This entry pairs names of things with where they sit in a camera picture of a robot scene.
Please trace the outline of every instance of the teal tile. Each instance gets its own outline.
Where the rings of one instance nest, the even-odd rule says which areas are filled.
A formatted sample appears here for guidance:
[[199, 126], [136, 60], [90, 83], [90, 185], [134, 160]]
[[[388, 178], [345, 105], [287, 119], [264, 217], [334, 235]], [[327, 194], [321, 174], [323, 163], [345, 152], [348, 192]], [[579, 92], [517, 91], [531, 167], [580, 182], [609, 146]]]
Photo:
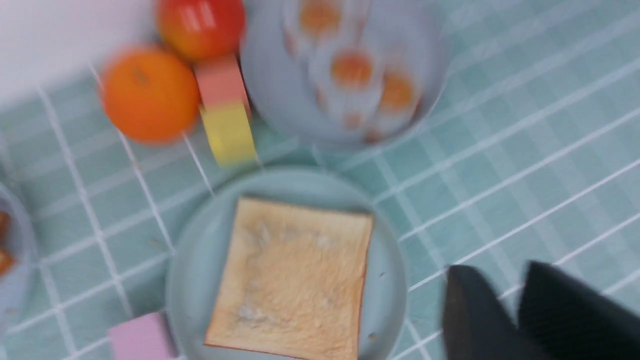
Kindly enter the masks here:
[[638, 209], [629, 200], [629, 196], [620, 188], [617, 181], [609, 181], [593, 190], [599, 205], [616, 224], [638, 213]]
[[76, 77], [72, 81], [68, 81], [65, 84], [48, 89], [47, 95], [49, 96], [53, 106], [58, 107], [70, 100], [94, 93], [96, 87], [97, 84], [93, 74], [85, 73]]
[[481, 152], [459, 161], [453, 166], [453, 170], [469, 197], [474, 197], [500, 182], [491, 161]]
[[255, 150], [258, 155], [263, 155], [265, 152], [268, 152], [289, 138], [288, 136], [278, 133], [269, 127], [267, 123], [259, 119], [251, 121], [251, 132]]
[[154, 217], [109, 237], [106, 242], [119, 273], [169, 251]]
[[77, 192], [71, 172], [59, 168], [21, 184], [26, 206], [34, 211]]
[[64, 121], [61, 127], [69, 146], [74, 146], [102, 133], [114, 135], [118, 133], [107, 115], [100, 109]]
[[204, 182], [191, 156], [145, 171], [144, 177], [155, 202], [162, 202], [181, 190]]
[[48, 130], [31, 136], [24, 141], [9, 144], [9, 153], [16, 170], [62, 152], [53, 130], [48, 125], [47, 128]]
[[368, 160], [347, 170], [342, 173], [342, 176], [363, 188], [371, 197], [378, 196], [389, 189], [387, 180], [373, 160]]
[[569, 191], [564, 187], [554, 171], [548, 167], [540, 168], [524, 177], [523, 182], [529, 187], [542, 211], [569, 199]]
[[52, 264], [50, 269], [61, 301], [78, 296], [111, 278], [97, 244]]
[[103, 229], [149, 208], [138, 179], [94, 195], [90, 202]]
[[400, 248], [404, 260], [409, 265], [409, 283], [411, 285], [415, 285], [438, 272], [438, 266], [433, 262], [427, 248], [417, 235], [403, 241]]
[[47, 288], [42, 279], [42, 273], [36, 271], [33, 274], [33, 286], [27, 297], [24, 310], [20, 314], [18, 322], [27, 321], [33, 319], [38, 315], [44, 314], [51, 309], [51, 302], [49, 301], [49, 294]]
[[476, 143], [462, 118], [455, 118], [431, 130], [433, 138], [448, 156], [453, 156]]
[[200, 206], [203, 206], [203, 204], [205, 204], [205, 202], [210, 198], [211, 195], [209, 194], [209, 191], [203, 189], [193, 198], [181, 202], [180, 204], [160, 213], [164, 226], [166, 227], [174, 246], [178, 245], [180, 233], [187, 221], [196, 213]]
[[104, 344], [82, 355], [80, 360], [112, 360], [111, 345]]
[[85, 187], [131, 168], [131, 160], [120, 142], [87, 156], [76, 158], [76, 168]]
[[604, 291], [625, 277], [618, 266], [619, 261], [607, 250], [605, 241], [607, 240], [597, 243], [574, 258], [587, 283], [598, 291]]
[[47, 117], [47, 110], [40, 100], [40, 96], [23, 99], [11, 107], [0, 108], [0, 129], [3, 131], [21, 125], [28, 120]]
[[93, 236], [93, 228], [80, 199], [59, 213], [33, 222], [40, 256], [61, 251]]
[[423, 222], [441, 215], [458, 204], [449, 187], [438, 174], [429, 176], [407, 188], [404, 194]]
[[306, 166], [316, 167], [318, 162], [309, 149], [296, 149], [266, 164], [269, 167]]
[[491, 287], [498, 296], [516, 285], [509, 282], [508, 276], [512, 276], [513, 274], [508, 275], [502, 271], [493, 257], [491, 250], [481, 252], [465, 261], [463, 265], [473, 266], [478, 269], [489, 284], [491, 284]]
[[133, 308], [133, 316], [155, 313], [164, 308], [165, 278], [169, 261], [126, 279], [122, 286]]
[[427, 229], [436, 250], [451, 265], [484, 243], [464, 212], [457, 212]]
[[440, 329], [444, 286], [440, 276], [409, 292], [409, 320], [423, 339]]
[[65, 315], [77, 348], [101, 340], [108, 329], [129, 320], [113, 287], [67, 308]]
[[547, 218], [569, 251], [577, 249], [596, 237], [591, 224], [574, 204], [561, 208]]
[[460, 79], [467, 86], [469, 94], [476, 94], [491, 86], [492, 81], [484, 72], [482, 66], [472, 65], [459, 73]]
[[392, 356], [397, 356], [401, 352], [415, 345], [415, 341], [409, 333], [409, 329], [406, 325], [402, 326], [402, 331], [400, 332], [400, 337], [398, 337], [398, 341], [396, 343], [396, 347], [392, 353]]
[[500, 243], [500, 249], [502, 249], [513, 268], [519, 274], [524, 274], [524, 271], [529, 266], [529, 261], [554, 262], [553, 255], [532, 227], [523, 229], [506, 238]]
[[486, 123], [494, 133], [518, 122], [513, 111], [511, 111], [511, 106], [500, 97], [487, 101], [480, 105], [479, 108]]
[[444, 348], [442, 335], [429, 341], [426, 348], [431, 360], [447, 360], [447, 352]]
[[522, 209], [520, 209], [520, 205], [507, 189], [499, 190], [478, 201], [476, 208], [480, 211], [496, 238], [527, 221]]
[[385, 213], [387, 219], [391, 221], [391, 224], [396, 229], [397, 235], [406, 234], [413, 229], [397, 196], [391, 196], [382, 200], [378, 203], [378, 206]]
[[396, 179], [400, 182], [433, 166], [429, 155], [417, 138], [387, 149], [383, 155]]
[[499, 146], [502, 146], [504, 153], [507, 154], [517, 172], [521, 172], [543, 159], [538, 147], [526, 132], [511, 135], [503, 140]]
[[3, 344], [11, 360], [62, 360], [69, 355], [58, 322], [53, 316], [38, 322], [37, 326], [6, 335]]

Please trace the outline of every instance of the bread slice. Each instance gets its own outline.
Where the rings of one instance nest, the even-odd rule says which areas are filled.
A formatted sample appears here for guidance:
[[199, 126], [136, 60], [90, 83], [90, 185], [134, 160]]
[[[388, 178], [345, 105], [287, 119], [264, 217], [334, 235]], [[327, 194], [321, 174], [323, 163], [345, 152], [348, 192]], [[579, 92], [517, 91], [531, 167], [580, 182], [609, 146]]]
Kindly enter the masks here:
[[240, 199], [204, 344], [357, 360], [373, 220]]

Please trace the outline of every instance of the orange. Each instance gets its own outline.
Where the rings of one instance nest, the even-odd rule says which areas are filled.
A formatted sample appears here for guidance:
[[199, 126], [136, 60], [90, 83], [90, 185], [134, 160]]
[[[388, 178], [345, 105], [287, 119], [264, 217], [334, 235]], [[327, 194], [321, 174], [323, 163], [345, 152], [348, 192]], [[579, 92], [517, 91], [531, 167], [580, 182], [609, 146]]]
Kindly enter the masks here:
[[344, 51], [331, 65], [331, 77], [345, 90], [362, 90], [371, 83], [373, 63], [365, 53]]
[[313, 38], [321, 38], [340, 28], [342, 13], [330, 0], [306, 0], [300, 10], [300, 29]]
[[131, 140], [171, 142], [196, 123], [200, 92], [191, 69], [160, 49], [137, 49], [102, 76], [102, 104]]
[[387, 112], [407, 110], [412, 105], [414, 95], [413, 81], [407, 74], [398, 71], [387, 72], [380, 109]]

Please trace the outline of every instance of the grout line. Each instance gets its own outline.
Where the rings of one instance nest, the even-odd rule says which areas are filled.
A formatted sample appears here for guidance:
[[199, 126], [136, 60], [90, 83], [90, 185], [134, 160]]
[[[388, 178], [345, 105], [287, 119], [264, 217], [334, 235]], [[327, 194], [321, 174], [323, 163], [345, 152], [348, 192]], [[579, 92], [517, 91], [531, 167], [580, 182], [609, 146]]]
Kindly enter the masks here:
[[441, 215], [438, 215], [435, 218], [432, 218], [431, 220], [425, 222], [424, 224], [416, 227], [414, 230], [409, 231], [408, 233], [402, 235], [400, 237], [400, 241], [403, 241], [405, 239], [407, 239], [408, 237], [419, 233], [425, 229], [427, 229], [428, 227], [432, 226], [433, 224], [441, 221], [442, 219], [460, 211], [465, 209], [468, 206], [471, 206], [472, 204], [476, 203], [477, 201], [480, 201], [481, 199], [515, 183], [516, 181], [524, 178], [525, 176], [531, 174], [532, 172], [544, 167], [545, 165], [548, 165], [549, 163], [558, 160], [559, 158], [562, 158], [564, 155], [572, 152], [573, 150], [577, 149], [578, 147], [584, 145], [585, 143], [588, 143], [596, 138], [598, 138], [599, 136], [602, 136], [603, 134], [608, 133], [609, 131], [615, 129], [616, 127], [628, 122], [629, 120], [633, 119], [636, 116], [640, 115], [640, 108], [635, 109], [633, 111], [631, 111], [630, 113], [624, 115], [623, 117], [621, 117], [618, 120], [615, 120], [614, 122], [611, 122], [609, 124], [607, 124], [606, 126], [594, 131], [593, 133], [585, 136], [584, 138], [578, 140], [577, 142], [564, 147], [558, 151], [556, 151], [555, 153], [553, 153], [552, 155], [546, 157], [544, 160], [540, 161], [539, 163], [507, 178], [506, 180], [504, 180], [503, 182], [487, 189], [486, 191], [472, 197], [469, 200], [466, 200], [464, 202], [462, 202], [460, 205], [456, 206], [455, 208], [450, 209], [449, 211], [446, 211], [445, 213], [442, 213]]
[[51, 104], [51, 100], [49, 99], [49, 96], [44, 92], [44, 90], [42, 90], [42, 88], [38, 87], [38, 93], [40, 94], [42, 102], [44, 103], [44, 106], [49, 115], [49, 122], [51, 123], [51, 127], [53, 128], [54, 134], [56, 135], [56, 138], [58, 139], [58, 143], [62, 148], [62, 154], [64, 155], [65, 161], [67, 162], [67, 165], [69, 167], [69, 171], [71, 173], [71, 177], [76, 186], [78, 196], [80, 196], [80, 201], [83, 203], [84, 209], [89, 217], [89, 222], [91, 223], [91, 227], [93, 228], [93, 233], [95, 234], [95, 240], [98, 243], [100, 250], [102, 251], [102, 255], [104, 256], [104, 260], [109, 269], [109, 273], [111, 274], [111, 277], [113, 278], [113, 280], [116, 282], [116, 290], [120, 296], [122, 305], [124, 306], [124, 309], [127, 315], [131, 317], [133, 314], [133, 311], [131, 309], [131, 303], [129, 302], [129, 299], [127, 298], [127, 294], [125, 293], [124, 288], [122, 287], [122, 284], [118, 279], [118, 271], [116, 269], [115, 262], [113, 261], [113, 258], [111, 257], [111, 253], [109, 252], [109, 249], [106, 243], [104, 242], [104, 235], [102, 233], [102, 229], [100, 228], [100, 223], [98, 222], [98, 218], [95, 214], [95, 211], [93, 210], [93, 206], [91, 205], [91, 202], [89, 201], [89, 197], [87, 195], [86, 189], [84, 188], [82, 176], [80, 175], [76, 167], [76, 164], [74, 163], [73, 154], [69, 149], [67, 139], [65, 138], [62, 128], [60, 127], [60, 123], [58, 122], [58, 116], [56, 114], [56, 111], [53, 108], [53, 105]]
[[[633, 28], [633, 24], [637, 24], [637, 20], [633, 19], [633, 16], [637, 15], [640, 12], [636, 12], [633, 15], [629, 15], [627, 17], [627, 19], [625, 20], [621, 20], [618, 23], [618, 26], [616, 27], [616, 29], [611, 30], [609, 28], [607, 28], [606, 30], [600, 31], [599, 33], [597, 33], [597, 35], [600, 36], [607, 36], [609, 37], [611, 34], [616, 33], [616, 32], [620, 32], [622, 31], [621, 29], [626, 29], [623, 26], [620, 25], [620, 23], [626, 23], [629, 22], [630, 24], [628, 25], [630, 28]], [[534, 79], [535, 76], [532, 76], [530, 73], [535, 74], [540, 73], [540, 75], [546, 73], [546, 71], [552, 70], [556, 67], [559, 67], [561, 65], [563, 65], [564, 63], [568, 63], [570, 60], [578, 57], [579, 55], [581, 55], [582, 53], [586, 53], [587, 51], [595, 48], [596, 46], [594, 46], [594, 44], [597, 43], [596, 40], [593, 40], [592, 38], [595, 38], [596, 36], [593, 35], [592, 37], [588, 37], [588, 38], [584, 38], [580, 43], [576, 44], [575, 46], [571, 47], [571, 48], [567, 48], [565, 49], [565, 51], [561, 51], [559, 53], [556, 53], [555, 55], [549, 56], [541, 61], [539, 61], [538, 63], [532, 65], [531, 67], [529, 67], [527, 70], [521, 71], [517, 74], [513, 74], [512, 76], [506, 78], [505, 80], [503, 80], [500, 83], [494, 83], [494, 86], [491, 86], [490, 88], [487, 88], [486, 90], [479, 92], [478, 94], [475, 94], [473, 97], [469, 97], [467, 99], [466, 102], [460, 102], [459, 104], [456, 105], [455, 108], [450, 109], [447, 112], [444, 112], [443, 115], [438, 114], [437, 116], [434, 116], [430, 119], [429, 122], [424, 122], [423, 126], [416, 129], [414, 136], [410, 136], [408, 138], [405, 138], [404, 140], [400, 140], [392, 145], [389, 145], [387, 147], [387, 149], [393, 149], [397, 146], [400, 146], [402, 144], [404, 144], [406, 141], [413, 139], [415, 136], [420, 135], [422, 133], [425, 133], [426, 131], [429, 131], [430, 129], [434, 129], [442, 124], [445, 124], [446, 122], [450, 121], [451, 119], [455, 119], [456, 117], [459, 117], [461, 115], [463, 115], [465, 112], [473, 110], [475, 107], [483, 104], [484, 102], [493, 99], [499, 95], [503, 95], [506, 92], [513, 90], [514, 88], [516, 88], [516, 86], [521, 86], [524, 83], [526, 83], [527, 81], [530, 81], [531, 79]], [[598, 46], [605, 44], [608, 40], [610, 40], [609, 38], [604, 38], [604, 40], [600, 40], [600, 42], [602, 42], [602, 44], [598, 44]], [[545, 65], [546, 63], [552, 63], [553, 66], [551, 65], [547, 65], [546, 68], [543, 67], [542, 65]], [[600, 78], [599, 80], [593, 82], [592, 84], [588, 85], [588, 86], [583, 86], [582, 88], [580, 88], [580, 90], [577, 90], [573, 93], [571, 93], [569, 96], [566, 96], [558, 101], [556, 101], [554, 104], [551, 104], [549, 106], [547, 106], [546, 108], [543, 108], [542, 110], [537, 111], [536, 113], [533, 113], [532, 115], [529, 115], [528, 117], [525, 118], [524, 121], [521, 121], [517, 124], [515, 124], [514, 126], [510, 126], [507, 129], [497, 133], [495, 136], [486, 139], [483, 141], [483, 143], [488, 143], [486, 146], [488, 145], [492, 145], [493, 143], [498, 142], [499, 140], [493, 140], [494, 138], [505, 138], [505, 134], [509, 134], [508, 131], [510, 131], [511, 133], [514, 133], [514, 129], [517, 128], [521, 128], [521, 127], [527, 127], [529, 125], [527, 125], [527, 122], [531, 122], [531, 124], [535, 123], [536, 121], [538, 121], [539, 119], [543, 119], [544, 117], [548, 116], [549, 114], [545, 113], [555, 113], [559, 110], [561, 110], [562, 108], [564, 108], [565, 106], [572, 104], [574, 102], [577, 102], [578, 100], [581, 100], [582, 98], [585, 98], [588, 95], [591, 95], [593, 92], [596, 92], [597, 90], [599, 90], [600, 88], [607, 86], [608, 84], [617, 81], [618, 79], [623, 78], [624, 76], [630, 74], [633, 71], [636, 71], [637, 69], [640, 69], [640, 58], [635, 59], [634, 61], [628, 63], [627, 65], [620, 67], [618, 69], [616, 69], [615, 71], [610, 72], [609, 74], [605, 75], [604, 77]], [[444, 163], [448, 163], [450, 161], [453, 161], [453, 159], [456, 158], [460, 158], [460, 156], [462, 156], [465, 153], [468, 153], [464, 158], [473, 155], [475, 152], [479, 151], [480, 149], [482, 149], [482, 147], [480, 147], [481, 144], [476, 144], [475, 146], [469, 148], [467, 151], [460, 153], [459, 155], [453, 156], [450, 160], [445, 161]], [[372, 157], [371, 154], [363, 154], [363, 156], [357, 157], [357, 159], [353, 159], [353, 161], [347, 161], [345, 163], [343, 163], [339, 168], [340, 171], [346, 171], [352, 167], [355, 167], [361, 163], [363, 163], [364, 161], [370, 159]]]
[[[95, 67], [93, 66], [93, 64], [89, 64], [89, 68], [91, 69], [91, 72], [93, 73], [93, 76], [94, 76], [98, 86], [102, 88], [102, 81], [100, 80], [100, 76], [98, 75], [98, 72], [95, 70]], [[142, 172], [140, 171], [140, 164], [138, 163], [138, 160], [136, 159], [135, 154], [131, 150], [131, 146], [129, 145], [129, 141], [125, 138], [125, 136], [119, 130], [118, 130], [118, 137], [120, 137], [120, 141], [122, 142], [122, 146], [124, 146], [124, 149], [127, 152], [127, 155], [129, 156], [129, 160], [131, 161], [131, 166], [133, 168], [133, 172], [136, 174], [136, 177], [138, 178], [138, 181], [140, 182], [140, 186], [142, 187], [142, 190], [145, 193], [145, 197], [147, 198], [147, 202], [149, 203], [149, 206], [151, 207], [151, 212], [154, 214], [154, 217], [156, 218], [156, 222], [158, 224], [158, 227], [160, 228], [160, 232], [164, 236], [164, 239], [166, 240], [166, 244], [167, 244], [167, 246], [169, 246], [169, 250], [171, 251], [171, 253], [175, 254], [175, 248], [173, 248], [173, 243], [171, 241], [171, 237], [169, 236], [169, 232], [166, 230], [166, 226], [164, 225], [164, 221], [163, 221], [162, 217], [160, 216], [160, 213], [158, 212], [158, 208], [156, 206], [156, 203], [154, 202], [154, 198], [153, 198], [153, 196], [151, 194], [151, 191], [149, 190], [149, 187], [147, 185], [147, 182], [146, 182], [145, 178], [142, 175]]]
[[191, 157], [193, 158], [193, 161], [195, 161], [196, 166], [198, 167], [198, 171], [200, 172], [200, 175], [202, 175], [202, 179], [204, 180], [204, 183], [207, 185], [207, 189], [209, 189], [209, 193], [211, 194], [212, 197], [215, 196], [216, 193], [214, 193], [213, 187], [211, 187], [211, 183], [207, 178], [207, 174], [204, 172], [204, 168], [202, 168], [202, 164], [200, 163], [200, 159], [198, 158], [198, 155], [196, 154], [193, 148], [193, 144], [191, 143], [191, 140], [189, 140], [189, 137], [184, 133], [182, 134], [182, 138], [184, 139], [184, 143], [187, 144], [187, 147], [189, 148]]

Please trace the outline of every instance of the pink block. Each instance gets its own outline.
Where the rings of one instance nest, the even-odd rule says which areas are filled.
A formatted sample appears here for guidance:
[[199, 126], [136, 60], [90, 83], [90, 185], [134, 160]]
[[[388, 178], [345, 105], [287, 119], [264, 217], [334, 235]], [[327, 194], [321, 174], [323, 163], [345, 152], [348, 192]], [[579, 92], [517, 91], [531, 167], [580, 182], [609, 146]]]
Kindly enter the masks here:
[[115, 360], [169, 360], [175, 357], [166, 320], [152, 313], [109, 330]]

